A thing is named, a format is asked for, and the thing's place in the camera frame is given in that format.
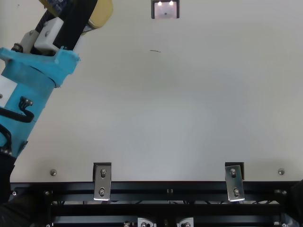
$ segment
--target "yellow component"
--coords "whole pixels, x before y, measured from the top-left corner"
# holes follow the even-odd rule
[[[102,27],[113,14],[112,0],[98,0],[96,7],[90,16],[89,25],[94,29]]]
[[[56,14],[55,10],[51,7],[51,5],[47,2],[47,0],[39,0],[44,6],[45,8],[47,8],[48,11],[51,12],[51,14],[53,14],[55,17],[57,17],[58,15]]]

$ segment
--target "black metal frame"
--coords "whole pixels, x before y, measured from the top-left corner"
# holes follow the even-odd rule
[[[228,201],[226,182],[112,182],[111,201],[187,201],[188,204],[51,205],[51,201],[93,201],[93,182],[12,183],[12,192],[43,194],[49,202],[48,223],[53,226],[119,226],[138,217],[151,217],[158,226],[171,217],[194,217],[195,226],[273,226],[284,223],[283,213],[298,219],[292,188],[298,182],[243,182],[247,201],[279,204],[194,204]]]

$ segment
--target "white plastic block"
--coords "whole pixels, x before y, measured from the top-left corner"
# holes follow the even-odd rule
[[[0,106],[5,107],[17,83],[0,75]]]
[[[59,48],[53,45],[53,42],[58,35],[62,25],[63,21],[58,17],[48,21],[35,42],[35,48],[41,52],[57,52]]]
[[[33,48],[39,33],[36,30],[31,30],[30,32],[26,33],[21,40],[21,46],[23,47],[23,53],[30,53],[31,49]]]

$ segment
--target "bolt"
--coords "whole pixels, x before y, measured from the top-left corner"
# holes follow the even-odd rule
[[[106,175],[106,169],[101,170],[101,177],[104,178]]]
[[[234,194],[235,197],[238,197],[239,196],[239,190],[237,188],[235,188],[233,190],[233,194]]]
[[[57,170],[52,169],[49,173],[50,173],[50,175],[52,175],[52,176],[56,176],[56,175],[57,175]]]
[[[104,194],[105,194],[104,188],[101,188],[101,189],[100,189],[99,194],[100,194],[101,197],[104,196]]]
[[[284,175],[285,170],[283,168],[279,168],[278,172],[279,172],[280,175]]]
[[[236,170],[235,169],[231,169],[231,175],[232,175],[232,177],[236,176]]]

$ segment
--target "white table surface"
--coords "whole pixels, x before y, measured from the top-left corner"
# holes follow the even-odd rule
[[[303,1],[181,0],[169,20],[150,8],[114,0],[84,36],[11,181],[91,181],[94,162],[111,162],[113,181],[223,181],[225,162],[244,162],[247,181],[301,180]],[[44,11],[1,1],[0,46]]]

